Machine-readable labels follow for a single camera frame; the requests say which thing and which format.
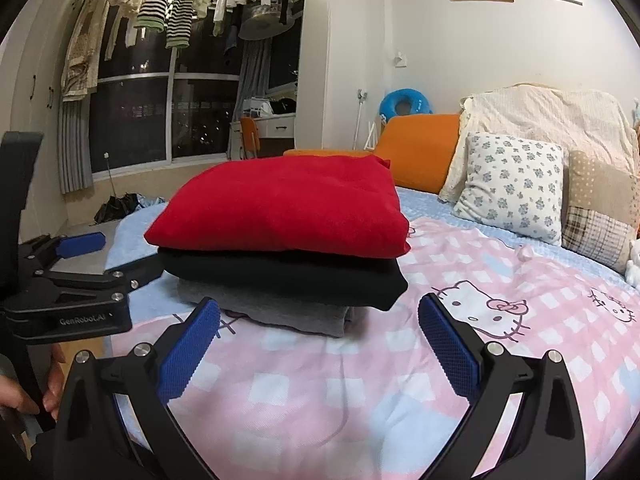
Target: gray curtain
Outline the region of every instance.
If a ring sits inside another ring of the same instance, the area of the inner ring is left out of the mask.
[[[60,191],[65,194],[94,184],[89,152],[89,103],[66,101],[58,116],[58,171]]]
[[[271,38],[245,41],[238,82],[238,96],[233,120],[242,117],[242,104],[249,97],[263,97],[269,88],[271,68]]]

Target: wardrobe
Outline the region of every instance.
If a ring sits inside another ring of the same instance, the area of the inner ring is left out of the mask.
[[[58,179],[58,111],[66,46],[83,0],[29,0],[0,46],[2,130],[41,132],[20,239],[57,234],[66,222]]]

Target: hello kitty bow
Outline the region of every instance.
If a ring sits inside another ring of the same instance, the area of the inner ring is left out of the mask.
[[[508,301],[504,300],[489,300],[486,302],[486,306],[488,306],[492,310],[510,312],[511,314],[515,314],[517,316],[524,316],[529,311],[529,307],[527,306],[527,302],[525,300],[517,301],[516,303],[509,303]]]

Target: blue textured finger pad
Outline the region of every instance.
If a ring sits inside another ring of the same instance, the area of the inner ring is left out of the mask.
[[[156,393],[163,404],[177,399],[202,361],[205,352],[220,329],[220,309],[209,301],[185,329],[174,348],[162,361]]]
[[[101,232],[71,236],[60,240],[56,247],[56,254],[60,258],[73,258],[101,251],[106,243],[107,238]]]
[[[479,364],[429,296],[420,300],[418,323],[455,393],[472,402],[480,391]]]

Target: stack of folded clothes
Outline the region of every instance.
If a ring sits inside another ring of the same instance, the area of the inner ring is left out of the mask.
[[[228,162],[189,181],[145,234],[181,297],[343,336],[407,289],[410,249],[388,163],[375,156]]]

